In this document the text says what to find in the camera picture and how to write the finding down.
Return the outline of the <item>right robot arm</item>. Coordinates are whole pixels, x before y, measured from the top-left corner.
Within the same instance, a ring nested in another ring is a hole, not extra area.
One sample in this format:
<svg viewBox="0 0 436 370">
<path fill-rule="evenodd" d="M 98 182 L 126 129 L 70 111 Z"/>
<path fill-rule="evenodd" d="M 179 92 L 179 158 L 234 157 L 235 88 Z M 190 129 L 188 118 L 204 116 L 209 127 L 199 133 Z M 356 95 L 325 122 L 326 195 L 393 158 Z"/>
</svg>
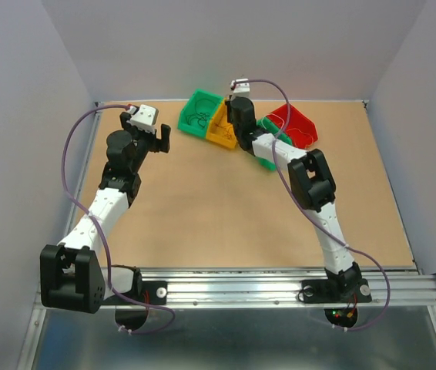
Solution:
<svg viewBox="0 0 436 370">
<path fill-rule="evenodd" d="M 294 203 L 314 225 L 323 252 L 327 278 L 302 283 L 306 303 L 369 301 L 367 281 L 346 246 L 335 208 L 336 184 L 320 150 L 298 149 L 257 125 L 254 106 L 245 97 L 225 99 L 226 115 L 240 147 L 286 170 Z"/>
</svg>

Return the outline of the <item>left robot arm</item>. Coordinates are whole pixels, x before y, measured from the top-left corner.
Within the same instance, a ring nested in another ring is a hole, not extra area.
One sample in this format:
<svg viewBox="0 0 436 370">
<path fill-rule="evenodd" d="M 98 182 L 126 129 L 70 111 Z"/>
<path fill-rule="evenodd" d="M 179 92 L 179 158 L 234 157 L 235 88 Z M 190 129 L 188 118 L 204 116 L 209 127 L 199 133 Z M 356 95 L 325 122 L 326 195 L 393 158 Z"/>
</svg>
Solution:
<svg viewBox="0 0 436 370">
<path fill-rule="evenodd" d="M 107 237 L 119 218 L 132 206 L 139 192 L 139 169 L 148 153 L 168 153 L 171 129 L 156 124 L 157 108 L 122 106 L 122 128 L 106 139 L 107 162 L 93 202 L 83 206 L 72 194 L 69 199 L 84 213 L 73 229 L 40 254 L 42 304 L 49 308 L 95 313 L 105 299 L 116 296 L 127 304 L 143 294 L 140 273 L 118 267 L 122 278 L 114 288 L 112 268 L 104 271 L 99 255 L 108 254 Z"/>
</svg>

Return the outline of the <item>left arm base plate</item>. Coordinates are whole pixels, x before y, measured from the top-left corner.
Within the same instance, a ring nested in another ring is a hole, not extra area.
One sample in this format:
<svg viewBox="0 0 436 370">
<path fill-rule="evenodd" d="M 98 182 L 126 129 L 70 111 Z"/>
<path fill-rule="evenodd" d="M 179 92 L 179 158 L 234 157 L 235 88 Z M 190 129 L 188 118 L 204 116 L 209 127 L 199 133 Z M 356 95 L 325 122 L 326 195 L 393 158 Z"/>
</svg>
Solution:
<svg viewBox="0 0 436 370">
<path fill-rule="evenodd" d="M 146 281 L 143 280 L 142 283 L 138 283 L 137 288 L 133 288 L 131 291 L 127 293 L 123 293 L 125 297 L 128 297 L 134 301 L 147 303 L 156 306 L 166 305 L 167 298 L 166 296 L 160 297 L 157 295 L 158 290 L 165 289 L 168 291 L 168 282 L 167 281 Z M 129 305 L 129 302 L 119 298 L 118 296 L 112 295 L 105 299 L 102 306 L 109 305 Z"/>
</svg>

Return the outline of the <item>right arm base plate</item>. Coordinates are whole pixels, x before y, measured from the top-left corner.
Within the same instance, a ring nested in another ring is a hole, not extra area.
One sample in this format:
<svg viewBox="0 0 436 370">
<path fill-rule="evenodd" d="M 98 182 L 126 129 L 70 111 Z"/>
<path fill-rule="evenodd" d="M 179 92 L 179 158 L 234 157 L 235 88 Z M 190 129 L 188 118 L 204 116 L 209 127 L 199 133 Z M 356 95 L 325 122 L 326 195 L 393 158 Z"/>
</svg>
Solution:
<svg viewBox="0 0 436 370">
<path fill-rule="evenodd" d="M 347 304 L 372 302 L 368 281 L 362 279 L 351 288 L 340 288 L 327 279 L 303 280 L 297 298 L 305 304 Z"/>
</svg>

